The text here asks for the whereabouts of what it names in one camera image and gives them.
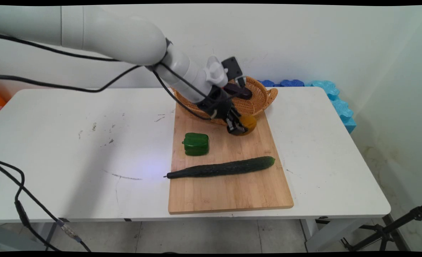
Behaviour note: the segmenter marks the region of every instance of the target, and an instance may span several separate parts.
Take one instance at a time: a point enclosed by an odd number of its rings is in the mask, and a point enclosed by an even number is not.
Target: wooden cutting board
[[[209,136],[209,153],[187,156],[182,141],[188,132]],[[275,164],[247,174],[185,177],[170,180],[170,214],[291,208],[294,203],[263,112],[249,135],[234,136],[223,125],[193,119],[176,104],[171,170],[272,156]]]

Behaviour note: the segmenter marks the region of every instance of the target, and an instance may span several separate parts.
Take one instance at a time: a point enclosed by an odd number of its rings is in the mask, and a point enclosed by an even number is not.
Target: white table
[[[325,92],[278,90],[265,113],[294,200],[290,209],[170,215],[163,176],[171,166],[175,101],[161,88],[19,91],[0,111],[0,160],[22,169],[30,192],[71,222],[295,218],[311,252],[387,215],[387,199]],[[0,172],[0,223],[19,222],[17,189]],[[32,222],[52,221],[25,193],[20,200]],[[319,217],[333,220],[317,232]]]

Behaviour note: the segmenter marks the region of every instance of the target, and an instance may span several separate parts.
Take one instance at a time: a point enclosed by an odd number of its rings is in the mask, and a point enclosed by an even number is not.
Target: green bell pepper
[[[199,133],[186,133],[184,141],[185,154],[188,156],[202,156],[208,153],[208,135]]]

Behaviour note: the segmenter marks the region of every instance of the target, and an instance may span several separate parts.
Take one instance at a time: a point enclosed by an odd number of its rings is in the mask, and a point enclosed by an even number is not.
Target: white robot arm
[[[221,63],[217,57],[211,56],[206,68],[201,69],[172,45],[157,26],[145,19],[119,17],[91,5],[0,5],[0,34],[98,52],[124,62],[144,65],[155,70],[172,88],[210,116],[226,121],[229,133],[241,135],[247,132],[247,128],[239,122],[241,115],[222,89],[229,77],[244,87],[245,76],[235,57]]]

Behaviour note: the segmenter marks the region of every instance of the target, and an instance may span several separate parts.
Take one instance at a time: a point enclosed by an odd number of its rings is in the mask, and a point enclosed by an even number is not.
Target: blue foam block
[[[257,81],[262,83],[262,85],[264,85],[265,87],[272,87],[275,85],[275,83],[271,80],[264,80],[264,81],[257,80]]]
[[[341,100],[339,97],[336,97],[336,99],[332,101],[332,104],[343,122],[347,122],[352,118],[353,111],[349,109],[348,103]]]
[[[335,83],[332,81],[324,80],[314,80],[313,82],[307,84],[306,86],[317,86],[322,88],[325,93],[327,93],[327,96],[330,100],[334,101],[336,98],[338,98],[338,95],[340,94],[340,90],[335,88]]]
[[[349,134],[355,129],[357,124],[353,120],[353,118],[350,118],[347,122],[343,122],[345,124],[346,129],[348,130]]]
[[[281,86],[305,86],[305,84],[299,80],[283,80],[280,84]]]

